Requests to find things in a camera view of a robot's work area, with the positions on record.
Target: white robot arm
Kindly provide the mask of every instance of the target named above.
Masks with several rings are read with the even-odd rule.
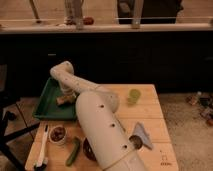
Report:
[[[63,93],[79,93],[76,114],[101,169],[106,171],[146,171],[133,144],[113,114],[118,97],[110,90],[74,76],[73,66],[65,61],[50,70]]]

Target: wooden tabletop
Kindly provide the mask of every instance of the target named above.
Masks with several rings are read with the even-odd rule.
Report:
[[[148,171],[178,171],[178,165],[171,140],[167,131],[164,116],[161,111],[158,96],[154,85],[151,84],[104,84],[103,86],[117,93],[120,106],[115,113],[126,129],[129,137],[133,132],[136,122],[141,122],[154,145],[153,150],[146,147],[141,148],[138,153],[144,161]],[[141,97],[137,104],[129,106],[127,104],[128,93],[131,89],[139,89]],[[25,168],[33,170],[33,166],[38,159],[41,148],[41,140],[45,125],[52,126],[63,124],[67,129],[67,141],[62,146],[57,146],[47,142],[48,165],[46,170],[59,171],[101,171],[96,162],[86,158],[82,150],[77,156],[72,166],[65,166],[65,161],[72,152],[72,139],[79,137],[82,142],[85,139],[84,133],[77,122],[71,121],[41,121],[35,141],[31,147]]]

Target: small bowl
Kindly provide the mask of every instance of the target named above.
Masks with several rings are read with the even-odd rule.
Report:
[[[49,140],[56,145],[63,145],[66,142],[67,131],[62,125],[56,125],[49,132]]]

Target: green cucumber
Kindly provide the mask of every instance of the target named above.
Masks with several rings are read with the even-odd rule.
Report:
[[[75,144],[75,146],[72,153],[66,160],[66,166],[71,166],[73,164],[80,150],[81,140],[77,137],[74,137],[73,143]]]

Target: white brush handle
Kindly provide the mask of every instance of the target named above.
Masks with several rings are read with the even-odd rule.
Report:
[[[40,167],[44,161],[45,158],[45,148],[46,148],[46,142],[47,142],[47,135],[48,132],[44,132],[43,137],[42,137],[42,144],[41,144],[41,151],[38,157],[38,161],[36,163],[37,167]]]

